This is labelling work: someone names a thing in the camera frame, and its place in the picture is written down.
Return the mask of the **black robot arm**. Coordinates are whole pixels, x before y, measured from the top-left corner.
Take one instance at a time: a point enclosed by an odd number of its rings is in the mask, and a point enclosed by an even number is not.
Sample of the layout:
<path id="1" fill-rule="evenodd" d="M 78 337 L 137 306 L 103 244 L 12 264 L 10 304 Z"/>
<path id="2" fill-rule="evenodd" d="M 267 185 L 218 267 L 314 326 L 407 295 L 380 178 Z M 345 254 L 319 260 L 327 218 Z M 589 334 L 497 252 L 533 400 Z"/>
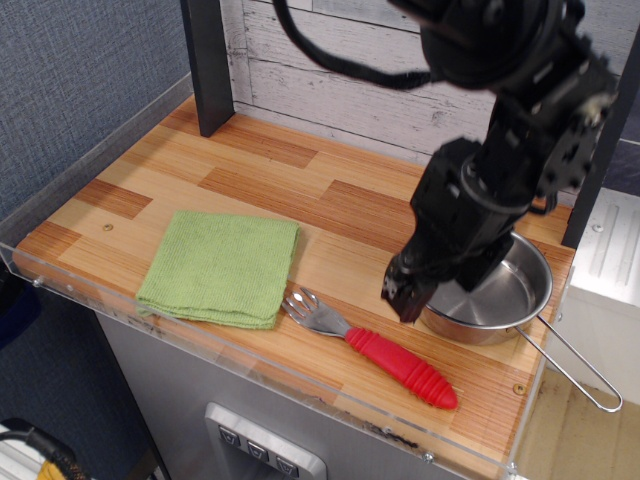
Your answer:
<path id="1" fill-rule="evenodd" d="M 415 231 L 389 263 L 382 297 L 416 320 L 437 287 L 473 290 L 527 213 L 553 211 L 589 174 L 617 97 L 605 58 L 576 29 L 579 1 L 403 1 L 421 26 L 434 81 L 496 97 L 486 138 L 432 156 L 411 200 Z"/>

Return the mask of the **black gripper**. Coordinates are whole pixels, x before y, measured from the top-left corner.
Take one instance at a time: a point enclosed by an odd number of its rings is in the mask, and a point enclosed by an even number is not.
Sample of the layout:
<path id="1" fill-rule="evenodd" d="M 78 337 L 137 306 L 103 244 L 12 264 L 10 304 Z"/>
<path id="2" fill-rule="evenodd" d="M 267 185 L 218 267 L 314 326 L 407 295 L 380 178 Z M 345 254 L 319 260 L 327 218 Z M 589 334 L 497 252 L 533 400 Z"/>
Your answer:
<path id="1" fill-rule="evenodd" d="M 431 158 L 411 199 L 415 230 L 390 262 L 381 298 L 401 323 L 414 323 L 440 283 L 475 290 L 513 246 L 513 225 L 528 197 L 498 199 L 476 172 L 477 141 L 458 138 Z"/>

